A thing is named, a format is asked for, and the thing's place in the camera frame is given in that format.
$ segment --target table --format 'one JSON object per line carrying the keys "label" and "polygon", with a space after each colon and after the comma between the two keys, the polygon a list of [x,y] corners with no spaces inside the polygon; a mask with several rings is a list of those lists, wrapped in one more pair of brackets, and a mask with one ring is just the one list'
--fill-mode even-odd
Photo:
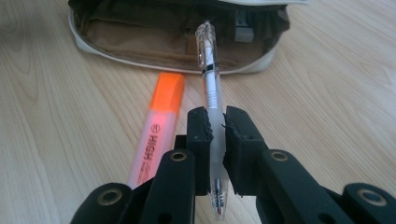
{"label": "table", "polygon": [[[396,3],[311,1],[271,65],[222,77],[270,148],[297,157],[320,185],[366,182],[396,195]],[[0,2],[0,223],[68,223],[95,188],[123,183],[160,71],[77,49],[63,1]],[[185,75],[177,134],[201,105]],[[213,221],[208,197],[195,223]],[[260,223],[254,197],[228,198],[224,223]]]}

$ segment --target orange cap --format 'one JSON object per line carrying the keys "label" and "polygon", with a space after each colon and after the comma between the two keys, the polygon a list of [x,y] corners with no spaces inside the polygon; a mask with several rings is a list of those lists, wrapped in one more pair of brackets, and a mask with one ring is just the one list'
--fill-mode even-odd
{"label": "orange cap", "polygon": [[149,108],[178,113],[184,89],[184,77],[178,73],[160,73]]}

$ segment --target pouch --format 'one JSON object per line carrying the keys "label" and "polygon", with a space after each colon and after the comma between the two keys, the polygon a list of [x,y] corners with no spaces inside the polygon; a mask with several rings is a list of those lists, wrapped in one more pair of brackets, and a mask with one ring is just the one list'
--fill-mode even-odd
{"label": "pouch", "polygon": [[216,29],[222,74],[263,70],[290,28],[287,4],[306,0],[69,0],[70,28],[89,53],[138,66],[201,73],[195,30]]}

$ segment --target highlighter body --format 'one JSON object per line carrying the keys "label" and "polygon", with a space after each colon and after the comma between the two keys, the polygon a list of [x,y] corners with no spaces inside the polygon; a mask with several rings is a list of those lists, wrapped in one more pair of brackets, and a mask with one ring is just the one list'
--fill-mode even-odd
{"label": "highlighter body", "polygon": [[183,89],[181,74],[160,73],[129,173],[131,189],[154,177],[163,154],[172,149]]}
{"label": "highlighter body", "polygon": [[163,154],[171,149],[176,120],[174,112],[148,112],[128,180],[131,189],[155,176]]}

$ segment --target wooden table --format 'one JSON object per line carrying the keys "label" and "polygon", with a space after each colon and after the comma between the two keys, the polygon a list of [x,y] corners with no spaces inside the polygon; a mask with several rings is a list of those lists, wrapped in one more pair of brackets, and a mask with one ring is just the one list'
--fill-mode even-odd
{"label": "wooden table", "polygon": [[[0,2],[0,223],[68,223],[95,188],[126,181],[159,71],[77,49],[63,1]],[[338,193],[366,182],[396,195],[396,3],[289,6],[268,69],[222,78],[270,148]],[[177,133],[201,103],[186,75]],[[224,223],[259,223],[229,195]],[[198,197],[196,223],[215,223]]]}

